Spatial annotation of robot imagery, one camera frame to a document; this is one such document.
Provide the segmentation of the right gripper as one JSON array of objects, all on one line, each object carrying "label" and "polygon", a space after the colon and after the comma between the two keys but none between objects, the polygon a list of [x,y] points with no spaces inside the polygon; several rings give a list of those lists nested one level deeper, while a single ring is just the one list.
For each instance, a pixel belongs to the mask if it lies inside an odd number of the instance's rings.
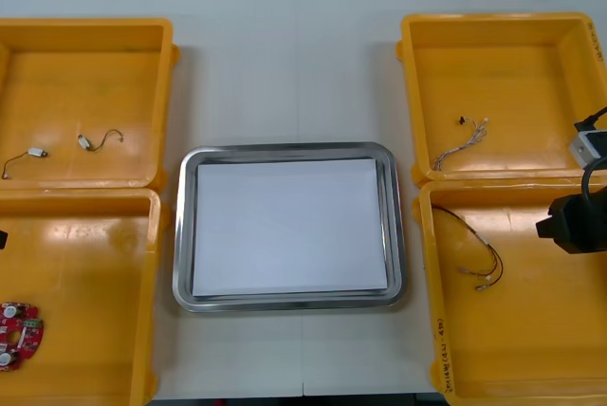
[{"label": "right gripper", "polygon": [[582,194],[556,199],[549,208],[551,217],[536,223],[540,238],[550,238],[570,254],[606,250],[606,193],[590,193],[590,203]]}]

